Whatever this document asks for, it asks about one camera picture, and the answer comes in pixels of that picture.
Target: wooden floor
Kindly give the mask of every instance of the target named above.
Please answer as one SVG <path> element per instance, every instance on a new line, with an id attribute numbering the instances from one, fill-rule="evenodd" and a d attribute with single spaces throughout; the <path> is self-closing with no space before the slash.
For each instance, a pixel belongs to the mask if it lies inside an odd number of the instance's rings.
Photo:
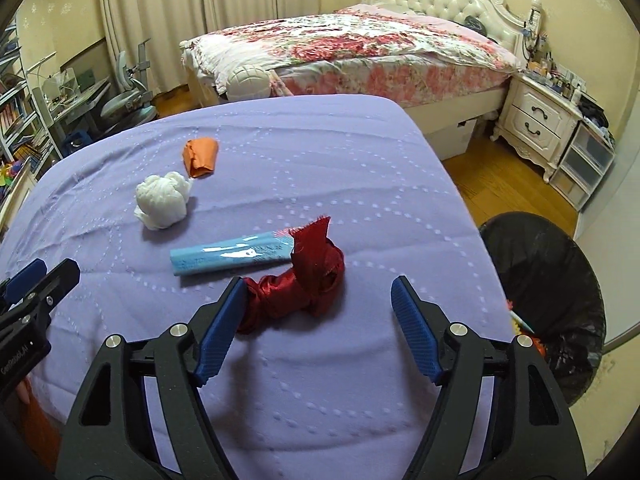
<path id="1" fill-rule="evenodd" d="M 189 89 L 180 87 L 155 98 L 161 117 L 197 108 Z M 551 220 L 573 237 L 578 213 L 542 181 L 542 168 L 521 159 L 503 140 L 471 139 L 463 155 L 444 161 L 476 225 L 507 211 L 527 211 Z"/>

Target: white storage box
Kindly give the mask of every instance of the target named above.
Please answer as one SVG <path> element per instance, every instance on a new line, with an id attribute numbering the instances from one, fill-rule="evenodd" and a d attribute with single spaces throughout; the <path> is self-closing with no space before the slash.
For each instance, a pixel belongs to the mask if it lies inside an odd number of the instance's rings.
<path id="1" fill-rule="evenodd" d="M 438 158 L 446 160 L 466 152 L 475 127 L 476 120 L 469 119 L 455 126 L 448 126 L 428 134 L 426 139 Z"/>

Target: white bottle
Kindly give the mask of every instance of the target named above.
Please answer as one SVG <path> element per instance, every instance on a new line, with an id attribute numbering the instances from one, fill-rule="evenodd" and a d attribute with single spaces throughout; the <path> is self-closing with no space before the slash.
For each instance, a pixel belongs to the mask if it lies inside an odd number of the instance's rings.
<path id="1" fill-rule="evenodd" d="M 572 104 L 577 106 L 578 103 L 580 102 L 581 97 L 582 97 L 582 90 L 580 90 L 580 85 L 578 85 L 574 90 L 574 95 L 571 97 Z"/>

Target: trash can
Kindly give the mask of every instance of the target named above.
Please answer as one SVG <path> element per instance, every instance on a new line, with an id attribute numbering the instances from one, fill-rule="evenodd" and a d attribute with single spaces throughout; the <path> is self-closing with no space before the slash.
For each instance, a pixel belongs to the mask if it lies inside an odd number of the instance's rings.
<path id="1" fill-rule="evenodd" d="M 571 406 L 602 359 L 606 322 L 593 269 L 562 229 L 537 215 L 504 213 L 483 224 L 480 234 L 513 311 L 540 338 Z"/>

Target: silver screw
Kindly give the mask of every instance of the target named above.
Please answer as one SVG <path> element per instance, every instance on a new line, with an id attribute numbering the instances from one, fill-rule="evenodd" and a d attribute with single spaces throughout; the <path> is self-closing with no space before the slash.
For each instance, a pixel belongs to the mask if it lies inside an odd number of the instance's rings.
<path id="1" fill-rule="evenodd" d="M 533 341 L 528 335 L 519 335 L 517 338 L 518 344 L 520 346 L 524 346 L 524 348 L 529 348 L 533 345 Z"/>
<path id="2" fill-rule="evenodd" d="M 116 348 L 122 342 L 122 338 L 118 334 L 110 335 L 104 342 L 109 348 Z"/>
<path id="3" fill-rule="evenodd" d="M 466 335 L 469 330 L 462 323 L 454 323 L 449 327 L 452 334 L 463 336 Z"/>
<path id="4" fill-rule="evenodd" d="M 176 325 L 173 325 L 171 327 L 171 330 L 169 330 L 169 332 L 171 335 L 175 337 L 180 337 L 185 335 L 188 329 L 189 327 L 187 327 L 184 323 L 178 323 Z"/>

